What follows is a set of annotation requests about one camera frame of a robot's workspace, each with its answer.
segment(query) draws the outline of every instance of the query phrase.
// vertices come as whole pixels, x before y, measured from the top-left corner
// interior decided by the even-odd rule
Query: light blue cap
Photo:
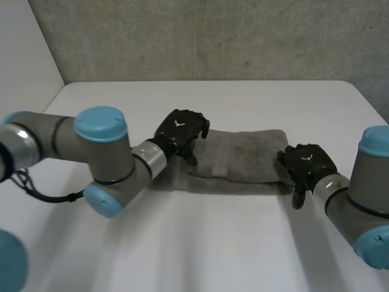
[[[27,280],[28,260],[23,244],[12,234],[0,231],[0,291],[19,292]]]
[[[75,118],[74,129],[82,138],[98,143],[114,142],[127,134],[122,112],[111,106],[84,110]]]
[[[115,217],[123,209],[109,193],[93,184],[84,189],[83,195],[97,213],[107,218]]]
[[[358,148],[369,155],[389,158],[389,126],[367,128]]]
[[[354,251],[369,266],[389,269],[389,224],[363,233],[355,242]]]
[[[10,113],[10,114],[5,116],[5,118],[1,122],[1,125],[4,126],[5,124],[9,123],[13,117],[15,117],[17,114],[20,114],[20,113],[31,113],[31,112],[30,111],[15,111],[14,113]]]

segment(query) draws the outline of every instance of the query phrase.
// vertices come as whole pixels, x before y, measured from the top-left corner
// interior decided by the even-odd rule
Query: gray towel
[[[196,167],[174,157],[154,179],[151,188],[226,195],[282,195],[292,192],[292,181],[277,161],[288,145],[281,130],[223,132],[210,130],[198,139]]]

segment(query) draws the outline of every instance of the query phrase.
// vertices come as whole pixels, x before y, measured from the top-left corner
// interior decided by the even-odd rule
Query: wire
[[[83,191],[78,193],[70,193],[67,196],[43,195],[36,189],[34,182],[29,175],[28,169],[16,171],[10,179],[30,196],[47,203],[74,202],[75,200],[83,197]]]

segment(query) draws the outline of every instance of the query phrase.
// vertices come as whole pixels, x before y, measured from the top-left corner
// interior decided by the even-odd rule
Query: robotic arm
[[[365,130],[350,180],[318,145],[288,146],[277,158],[295,183],[294,209],[311,191],[355,253],[373,268],[389,269],[389,126]]]
[[[202,114],[176,109],[154,137],[131,148],[124,116],[116,108],[98,106],[76,118],[15,113],[0,127],[0,182],[16,173],[23,184],[19,186],[36,198],[61,203],[84,196],[98,213],[111,218],[166,167],[173,155],[196,165],[193,142],[201,132],[206,138],[209,126]],[[28,172],[20,170],[45,158],[87,163],[94,180],[83,192],[61,198],[44,196],[35,190]]]

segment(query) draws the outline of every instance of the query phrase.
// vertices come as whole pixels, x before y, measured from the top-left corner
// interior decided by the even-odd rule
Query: gray wall
[[[388,0],[29,0],[66,83],[344,80],[389,120]]]

